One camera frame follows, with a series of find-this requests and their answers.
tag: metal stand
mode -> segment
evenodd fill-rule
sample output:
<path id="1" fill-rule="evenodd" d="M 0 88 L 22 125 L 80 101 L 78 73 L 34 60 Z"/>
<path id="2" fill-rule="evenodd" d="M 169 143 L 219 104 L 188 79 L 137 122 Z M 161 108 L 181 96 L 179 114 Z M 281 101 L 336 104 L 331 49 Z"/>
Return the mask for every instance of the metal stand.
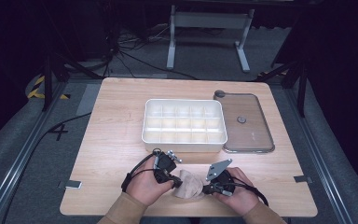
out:
<path id="1" fill-rule="evenodd" d="M 223 28 L 223 29 L 242 29 L 240 41 L 235 42 L 235 48 L 241 62 L 242 71 L 250 72 L 249 64 L 246 60 L 243 46 L 249 28 L 252 23 L 255 10 L 250 9 L 248 14 L 225 14 L 225 13 L 202 13 L 202 12 L 176 12 L 175 6 L 171 7 L 170 22 L 170 46 L 168 49 L 167 68 L 173 69 L 175 60 L 175 28 L 176 27 L 203 27 L 203 28 Z"/>

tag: hand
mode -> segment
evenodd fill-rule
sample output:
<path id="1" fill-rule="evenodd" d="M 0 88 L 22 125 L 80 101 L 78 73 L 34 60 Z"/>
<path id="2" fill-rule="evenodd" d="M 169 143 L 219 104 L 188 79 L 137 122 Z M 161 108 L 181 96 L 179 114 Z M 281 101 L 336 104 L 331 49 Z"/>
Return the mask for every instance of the hand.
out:
<path id="1" fill-rule="evenodd" d="M 247 185 L 254 186 L 240 168 L 227 168 L 227 170 L 232 177 L 238 178 Z M 241 184 L 239 180 L 234 179 L 234 182 Z M 254 193 L 242 187 L 236 187 L 232 196 L 226 196 L 220 193 L 214 193 L 213 196 L 220 202 L 231 207 L 242 217 L 252 210 L 252 208 L 259 202 L 258 197 Z"/>
<path id="2" fill-rule="evenodd" d="M 154 161 L 156 157 L 153 156 L 144 164 L 142 164 L 134 174 L 138 174 L 143 170 L 153 169 Z M 130 184 L 127 186 L 127 193 L 143 203 L 144 205 L 150 206 L 155 203 L 156 200 L 165 192 L 172 188 L 173 181 L 167 181 L 165 183 L 159 184 L 154 177 L 154 172 L 144 171 L 135 176 Z"/>

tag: dark background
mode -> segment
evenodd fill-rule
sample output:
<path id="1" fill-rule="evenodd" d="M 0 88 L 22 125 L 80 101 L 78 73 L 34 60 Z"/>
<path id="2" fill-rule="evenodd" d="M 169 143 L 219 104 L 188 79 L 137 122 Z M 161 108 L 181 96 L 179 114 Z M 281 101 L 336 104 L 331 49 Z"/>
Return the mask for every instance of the dark background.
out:
<path id="1" fill-rule="evenodd" d="M 253 26 L 293 27 L 276 63 L 307 60 L 318 102 L 358 174 L 358 1 L 326 0 L 322 6 L 302 14 L 297 8 L 259 9 Z M 106 17 L 104 9 L 114 13 Z M 115 42 L 120 26 L 142 37 L 147 27 L 166 22 L 169 10 L 0 0 L 0 129 L 27 103 L 25 87 L 50 50 L 75 62 L 102 58 L 111 47 L 106 37 Z"/>

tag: sleeve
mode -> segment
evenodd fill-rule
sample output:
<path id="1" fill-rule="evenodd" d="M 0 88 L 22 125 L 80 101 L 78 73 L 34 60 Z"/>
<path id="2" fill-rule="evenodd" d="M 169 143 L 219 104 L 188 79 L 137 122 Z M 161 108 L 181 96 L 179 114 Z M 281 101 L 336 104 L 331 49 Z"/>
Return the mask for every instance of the sleeve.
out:
<path id="1" fill-rule="evenodd" d="M 277 213 L 259 202 L 252 210 L 243 216 L 247 224 L 284 224 L 286 223 Z"/>
<path id="2" fill-rule="evenodd" d="M 98 224 L 138 224 L 147 206 L 122 192 Z"/>

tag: white plastic tray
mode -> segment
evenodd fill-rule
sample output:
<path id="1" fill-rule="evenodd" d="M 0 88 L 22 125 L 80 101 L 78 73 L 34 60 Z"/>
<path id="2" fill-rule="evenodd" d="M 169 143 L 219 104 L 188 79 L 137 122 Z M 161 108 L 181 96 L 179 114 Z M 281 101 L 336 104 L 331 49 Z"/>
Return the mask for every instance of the white plastic tray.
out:
<path id="1" fill-rule="evenodd" d="M 142 140 L 147 151 L 218 152 L 227 141 L 222 106 L 215 100 L 148 100 Z"/>

